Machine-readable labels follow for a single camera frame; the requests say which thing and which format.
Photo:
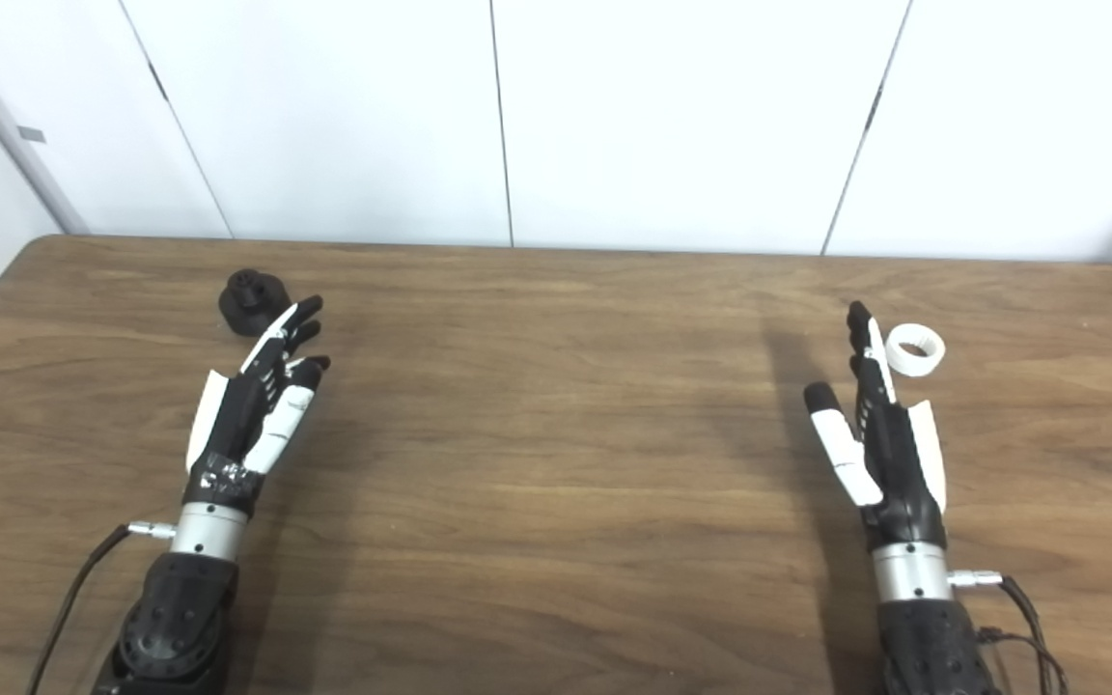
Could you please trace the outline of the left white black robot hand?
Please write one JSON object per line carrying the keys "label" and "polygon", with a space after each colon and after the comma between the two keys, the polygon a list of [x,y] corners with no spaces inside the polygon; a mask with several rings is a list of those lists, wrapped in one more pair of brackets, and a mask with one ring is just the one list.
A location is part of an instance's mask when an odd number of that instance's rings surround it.
{"label": "left white black robot hand", "polygon": [[208,373],[186,454],[181,513],[169,550],[235,562],[264,484],[330,368],[299,356],[320,332],[322,296],[294,302],[260,336],[234,375]]}

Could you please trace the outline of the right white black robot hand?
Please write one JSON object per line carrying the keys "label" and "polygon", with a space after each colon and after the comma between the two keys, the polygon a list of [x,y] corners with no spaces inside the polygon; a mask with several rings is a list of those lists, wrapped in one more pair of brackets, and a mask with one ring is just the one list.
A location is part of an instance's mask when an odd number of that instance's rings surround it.
{"label": "right white black robot hand", "polygon": [[929,403],[901,404],[878,322],[848,304],[853,414],[830,383],[803,391],[810,419],[840,486],[864,525],[878,600],[950,600],[943,520],[946,485]]}

